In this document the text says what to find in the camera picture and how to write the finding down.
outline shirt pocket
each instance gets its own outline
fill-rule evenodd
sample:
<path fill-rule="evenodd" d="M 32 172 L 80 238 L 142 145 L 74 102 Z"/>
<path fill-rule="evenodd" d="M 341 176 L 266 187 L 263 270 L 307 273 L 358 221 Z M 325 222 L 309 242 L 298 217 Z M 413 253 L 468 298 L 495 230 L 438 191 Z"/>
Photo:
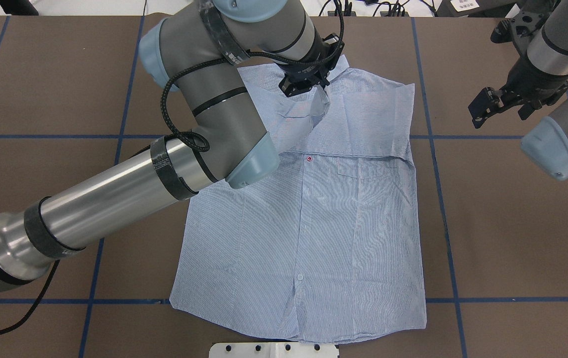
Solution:
<path fill-rule="evenodd" d="M 371 179 L 393 175 L 399 158 L 338 157 L 337 173 L 356 179 Z"/>

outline shirt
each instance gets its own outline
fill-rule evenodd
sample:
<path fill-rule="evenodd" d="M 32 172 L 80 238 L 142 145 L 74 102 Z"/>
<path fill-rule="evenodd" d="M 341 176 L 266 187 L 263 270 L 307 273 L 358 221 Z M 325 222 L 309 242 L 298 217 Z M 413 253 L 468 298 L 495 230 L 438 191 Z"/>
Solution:
<path fill-rule="evenodd" d="M 191 198 L 172 306 L 245 335 L 301 342 L 425 328 L 414 85 L 341 58 L 328 106 L 318 90 L 286 98 L 276 65 L 240 71 L 287 151 L 262 181 L 240 190 L 221 181 Z M 320 106 L 311 115 L 313 101 L 328 109 L 323 118 Z"/>

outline table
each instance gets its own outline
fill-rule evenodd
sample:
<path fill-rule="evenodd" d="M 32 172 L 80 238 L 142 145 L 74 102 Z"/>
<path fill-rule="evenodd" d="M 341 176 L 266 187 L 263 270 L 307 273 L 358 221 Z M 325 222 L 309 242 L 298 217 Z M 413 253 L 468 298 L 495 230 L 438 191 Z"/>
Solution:
<path fill-rule="evenodd" d="M 141 34 L 163 16 L 0 16 L 0 211 L 21 211 L 168 132 L 161 89 L 136 59 Z M 321 34 L 338 30 L 336 18 L 314 22 Z M 425 330 L 342 345 L 341 358 L 568 357 L 568 181 L 518 149 L 551 109 L 525 122 L 509 111 L 480 130 L 467 110 L 517 58 L 489 42 L 497 22 L 346 18 L 353 67 L 416 84 L 429 320 Z M 181 96 L 170 96 L 170 111 L 180 129 L 193 126 Z M 168 305 L 187 205 L 63 261 L 32 318 L 0 336 L 0 357 L 205 358 L 216 342 L 252 342 Z M 0 328 L 22 317 L 43 280 L 0 294 Z"/>

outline white floor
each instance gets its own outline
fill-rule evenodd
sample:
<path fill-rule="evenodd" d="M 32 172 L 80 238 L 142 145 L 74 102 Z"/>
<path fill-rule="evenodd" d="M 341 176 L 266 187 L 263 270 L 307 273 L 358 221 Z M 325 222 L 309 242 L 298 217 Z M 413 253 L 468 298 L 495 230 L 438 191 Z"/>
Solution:
<path fill-rule="evenodd" d="M 138 15 L 143 13 L 145 0 L 30 0 L 41 15 Z M 318 16 L 325 0 L 300 0 L 306 12 L 311 16 Z M 191 0 L 147 0 L 146 14 L 149 13 L 168 13 L 173 14 L 190 3 Z M 439 7 L 441 0 L 434 0 L 436 7 Z M 377 7 L 376 4 L 366 6 L 366 3 L 354 0 L 353 11 L 357 16 L 371 16 Z M 388 6 L 382 6 L 379 11 L 387 11 Z M 432 16 L 430 9 L 420 0 L 409 0 L 405 4 L 405 9 L 410 16 Z M 324 10 L 334 10 L 334 5 L 329 4 Z"/>

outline folded shirt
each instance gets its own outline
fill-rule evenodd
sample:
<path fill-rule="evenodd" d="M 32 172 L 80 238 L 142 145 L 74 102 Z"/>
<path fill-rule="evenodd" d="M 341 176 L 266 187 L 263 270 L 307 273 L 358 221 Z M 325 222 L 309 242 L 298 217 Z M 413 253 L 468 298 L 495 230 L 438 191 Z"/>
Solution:
<path fill-rule="evenodd" d="M 285 152 L 262 181 L 240 190 L 220 181 L 191 199 L 172 306 L 301 342 L 425 328 L 414 85 L 349 68 L 345 57 L 327 95 L 286 98 L 274 64 L 240 73 Z"/>

